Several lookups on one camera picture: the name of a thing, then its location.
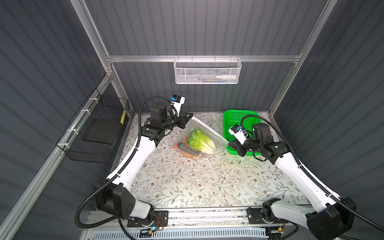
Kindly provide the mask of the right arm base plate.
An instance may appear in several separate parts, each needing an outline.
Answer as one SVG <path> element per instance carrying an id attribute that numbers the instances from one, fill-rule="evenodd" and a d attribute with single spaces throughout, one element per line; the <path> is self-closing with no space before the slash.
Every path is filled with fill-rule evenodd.
<path id="1" fill-rule="evenodd" d="M 283 224 L 288 221 L 276 218 L 272 211 L 265 207 L 249 207 L 246 209 L 247 217 L 250 224 Z"/>

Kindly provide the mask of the toy orange carrot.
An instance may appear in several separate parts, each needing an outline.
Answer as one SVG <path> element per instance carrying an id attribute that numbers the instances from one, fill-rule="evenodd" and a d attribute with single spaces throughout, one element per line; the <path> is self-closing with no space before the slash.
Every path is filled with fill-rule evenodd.
<path id="1" fill-rule="evenodd" d="M 187 143 L 186 143 L 187 139 L 188 139 L 188 137 L 183 138 L 182 141 L 178 142 L 177 144 L 175 144 L 173 146 L 173 148 L 177 149 L 177 148 L 185 148 L 185 147 L 187 147 L 188 146 Z"/>

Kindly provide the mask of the clear zip top bag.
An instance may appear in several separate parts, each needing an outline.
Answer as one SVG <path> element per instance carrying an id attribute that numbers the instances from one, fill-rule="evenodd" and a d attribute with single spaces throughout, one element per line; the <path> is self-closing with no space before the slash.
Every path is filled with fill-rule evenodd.
<path id="1" fill-rule="evenodd" d="M 176 142 L 173 149 L 190 160 L 200 160 L 225 150 L 228 141 L 196 117 L 186 126 L 186 133 Z"/>

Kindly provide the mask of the toy dark eggplant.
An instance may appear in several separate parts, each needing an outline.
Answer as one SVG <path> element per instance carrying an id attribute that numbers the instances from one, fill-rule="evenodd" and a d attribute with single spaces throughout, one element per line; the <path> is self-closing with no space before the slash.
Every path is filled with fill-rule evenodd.
<path id="1" fill-rule="evenodd" d="M 181 152 L 186 152 L 186 153 L 189 153 L 191 155 L 195 155 L 195 156 L 202 156 L 205 157 L 207 154 L 203 153 L 203 152 L 200 152 L 198 150 L 193 150 L 191 147 L 187 146 L 185 148 L 178 148 Z"/>

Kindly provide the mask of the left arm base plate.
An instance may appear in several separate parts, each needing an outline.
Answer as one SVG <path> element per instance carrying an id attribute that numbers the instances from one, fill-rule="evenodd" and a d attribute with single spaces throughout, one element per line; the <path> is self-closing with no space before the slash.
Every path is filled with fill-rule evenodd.
<path id="1" fill-rule="evenodd" d="M 150 211 L 145 219 L 130 218 L 128 219 L 128 228 L 141 228 L 141 227 L 166 227 L 168 225 L 169 211 Z"/>

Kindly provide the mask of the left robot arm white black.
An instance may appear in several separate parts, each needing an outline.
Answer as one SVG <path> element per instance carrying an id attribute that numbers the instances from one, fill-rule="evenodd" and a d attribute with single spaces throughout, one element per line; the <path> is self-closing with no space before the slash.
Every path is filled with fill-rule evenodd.
<path id="1" fill-rule="evenodd" d="M 101 190 L 96 193 L 97 208 L 120 219 L 139 218 L 153 220 L 154 207 L 131 194 L 131 184 L 144 161 L 165 137 L 167 130 L 184 129 L 193 114 L 181 111 L 185 97 L 174 95 L 168 103 L 156 102 L 150 108 L 150 119 L 139 124 L 135 145 L 124 160 L 111 172 L 105 181 L 100 181 Z"/>

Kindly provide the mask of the toy napa cabbage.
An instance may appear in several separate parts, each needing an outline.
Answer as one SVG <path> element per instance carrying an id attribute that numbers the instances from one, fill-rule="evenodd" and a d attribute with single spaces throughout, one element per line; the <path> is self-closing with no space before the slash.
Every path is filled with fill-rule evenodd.
<path id="1" fill-rule="evenodd" d="M 216 151 L 215 143 L 201 130 L 193 130 L 186 141 L 187 145 L 194 150 L 205 154 L 214 154 Z"/>

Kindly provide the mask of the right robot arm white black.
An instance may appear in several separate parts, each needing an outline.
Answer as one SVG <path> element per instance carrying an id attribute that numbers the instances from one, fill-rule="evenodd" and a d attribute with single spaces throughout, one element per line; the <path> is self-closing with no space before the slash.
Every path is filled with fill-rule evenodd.
<path id="1" fill-rule="evenodd" d="M 310 207 L 289 204 L 281 198 L 272 198 L 263 203 L 262 218 L 266 223 L 284 219 L 308 229 L 318 240 L 333 240 L 349 231 L 354 223 L 356 204 L 341 197 L 324 185 L 294 155 L 285 140 L 274 141 L 270 126 L 254 124 L 253 134 L 235 124 L 228 131 L 235 137 L 229 143 L 238 155 L 260 153 L 271 164 L 282 170 L 309 200 Z"/>

